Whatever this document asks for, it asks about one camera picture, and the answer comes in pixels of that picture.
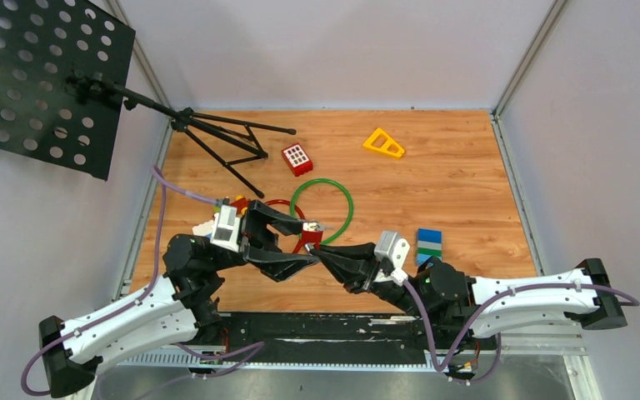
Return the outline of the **silver keys of wire lock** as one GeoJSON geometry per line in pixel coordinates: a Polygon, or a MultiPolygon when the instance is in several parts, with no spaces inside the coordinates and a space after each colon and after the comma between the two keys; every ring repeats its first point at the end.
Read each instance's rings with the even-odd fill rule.
{"type": "Polygon", "coordinates": [[[327,230],[334,230],[334,227],[328,227],[326,224],[318,221],[306,221],[303,223],[302,229],[308,232],[325,232],[327,230]]]}

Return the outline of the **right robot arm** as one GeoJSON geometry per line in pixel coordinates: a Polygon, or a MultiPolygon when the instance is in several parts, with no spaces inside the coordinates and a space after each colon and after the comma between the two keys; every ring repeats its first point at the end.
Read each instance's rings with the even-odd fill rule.
{"type": "Polygon", "coordinates": [[[385,251],[373,243],[308,245],[331,275],[352,294],[371,293],[409,316],[427,315],[435,335],[463,348],[513,328],[573,321],[585,330],[624,328],[621,295],[614,293],[601,259],[532,278],[470,277],[431,256],[413,276],[403,271],[397,243],[385,251]]]}

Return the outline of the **red cable lock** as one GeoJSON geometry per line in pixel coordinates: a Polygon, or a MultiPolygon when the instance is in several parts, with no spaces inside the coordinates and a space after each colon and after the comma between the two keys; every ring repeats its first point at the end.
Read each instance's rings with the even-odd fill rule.
{"type": "Polygon", "coordinates": [[[298,206],[298,205],[293,205],[291,201],[289,200],[285,200],[285,199],[271,199],[266,201],[266,204],[268,206],[276,206],[276,205],[283,205],[283,206],[288,206],[289,210],[294,212],[294,214],[297,217],[300,217],[301,219],[305,218],[305,215],[303,213],[303,210],[298,206]]]}

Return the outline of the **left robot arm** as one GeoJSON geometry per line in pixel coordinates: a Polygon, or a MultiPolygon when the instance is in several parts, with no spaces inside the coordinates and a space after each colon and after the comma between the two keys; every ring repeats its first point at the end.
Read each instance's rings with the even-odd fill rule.
{"type": "Polygon", "coordinates": [[[213,294],[220,271],[252,264],[275,282],[289,279],[317,259],[284,252],[278,237],[322,234],[316,222],[254,200],[245,212],[222,205],[210,222],[172,237],[162,256],[165,272],[146,287],[85,316],[51,316],[39,325],[47,395],[64,398],[97,375],[139,353],[196,338],[215,343],[222,318],[213,294]]]}

